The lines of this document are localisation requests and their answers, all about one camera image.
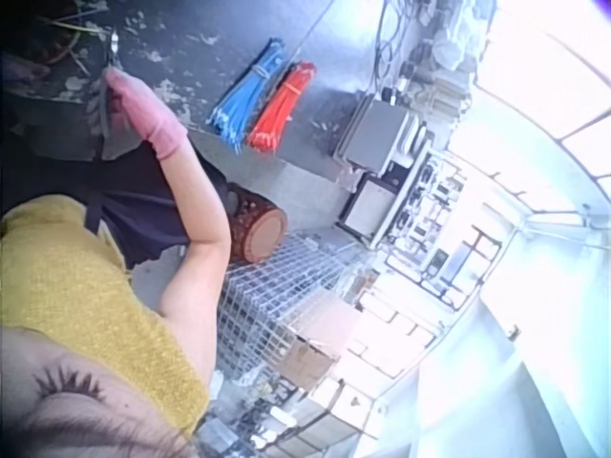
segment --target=black apron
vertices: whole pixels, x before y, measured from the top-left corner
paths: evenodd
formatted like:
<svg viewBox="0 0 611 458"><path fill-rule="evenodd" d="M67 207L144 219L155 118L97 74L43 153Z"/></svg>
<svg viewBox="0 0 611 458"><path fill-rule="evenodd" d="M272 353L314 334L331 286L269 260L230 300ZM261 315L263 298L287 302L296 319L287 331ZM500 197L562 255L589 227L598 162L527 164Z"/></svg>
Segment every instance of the black apron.
<svg viewBox="0 0 611 458"><path fill-rule="evenodd" d="M199 153L198 157L226 205L225 176ZM108 225L129 269L158 260L167 248L189 243L170 187L147 142L113 161L64 161L36 156L19 136L8 134L0 147L0 165L2 216L33 198L50 194L74 198L87 207L89 230L97 234L102 220Z"/></svg>

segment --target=bundle of cable ties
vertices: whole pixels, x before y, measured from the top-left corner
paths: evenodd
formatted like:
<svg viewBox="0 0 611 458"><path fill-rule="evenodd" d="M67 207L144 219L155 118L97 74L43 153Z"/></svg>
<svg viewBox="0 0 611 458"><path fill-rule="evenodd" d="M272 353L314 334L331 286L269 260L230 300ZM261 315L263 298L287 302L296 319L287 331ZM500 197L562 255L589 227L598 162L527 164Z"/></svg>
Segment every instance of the bundle of cable ties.
<svg viewBox="0 0 611 458"><path fill-rule="evenodd" d="M257 124L247 139L247 144L262 153L275 154L282 138L284 125L302 92L316 74L310 62L300 62L288 74L278 91L269 100Z"/></svg>
<svg viewBox="0 0 611 458"><path fill-rule="evenodd" d="M221 139L233 146L236 153L241 151L248 119L269 78L281 68L284 61L284 42L272 38L248 73L224 96L208 118L208 124L219 130Z"/></svg>

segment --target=yellow sweater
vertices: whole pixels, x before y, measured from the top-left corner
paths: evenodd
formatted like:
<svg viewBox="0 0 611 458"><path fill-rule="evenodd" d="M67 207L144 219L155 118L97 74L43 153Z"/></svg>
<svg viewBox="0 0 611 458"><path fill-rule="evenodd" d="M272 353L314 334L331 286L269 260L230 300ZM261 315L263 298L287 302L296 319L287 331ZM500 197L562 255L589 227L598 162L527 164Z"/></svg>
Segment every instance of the yellow sweater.
<svg viewBox="0 0 611 458"><path fill-rule="evenodd" d="M2 324L43 333L105 365L193 432L208 393L161 318L130 287L105 224L98 237L71 198L45 196L2 220Z"/></svg>

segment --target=hand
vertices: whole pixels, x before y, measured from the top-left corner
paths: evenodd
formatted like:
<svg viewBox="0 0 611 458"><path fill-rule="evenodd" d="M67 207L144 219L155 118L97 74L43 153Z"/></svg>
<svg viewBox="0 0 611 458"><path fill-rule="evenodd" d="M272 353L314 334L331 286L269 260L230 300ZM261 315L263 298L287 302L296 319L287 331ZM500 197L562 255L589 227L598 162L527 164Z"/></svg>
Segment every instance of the hand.
<svg viewBox="0 0 611 458"><path fill-rule="evenodd" d="M125 116L143 140L150 141L157 158L164 160L186 140L187 130L172 111L142 80L116 68L108 69L104 79L111 90L113 124L116 115Z"/></svg>

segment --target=hair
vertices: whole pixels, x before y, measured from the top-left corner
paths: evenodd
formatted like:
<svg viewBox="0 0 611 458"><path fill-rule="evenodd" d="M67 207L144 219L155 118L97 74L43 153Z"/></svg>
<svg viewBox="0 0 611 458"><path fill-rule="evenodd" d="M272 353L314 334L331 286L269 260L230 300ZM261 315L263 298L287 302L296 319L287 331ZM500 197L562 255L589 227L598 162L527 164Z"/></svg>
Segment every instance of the hair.
<svg viewBox="0 0 611 458"><path fill-rule="evenodd" d="M194 458L198 451L181 433L143 441L133 428L98 421L20 425L2 431L1 458Z"/></svg>

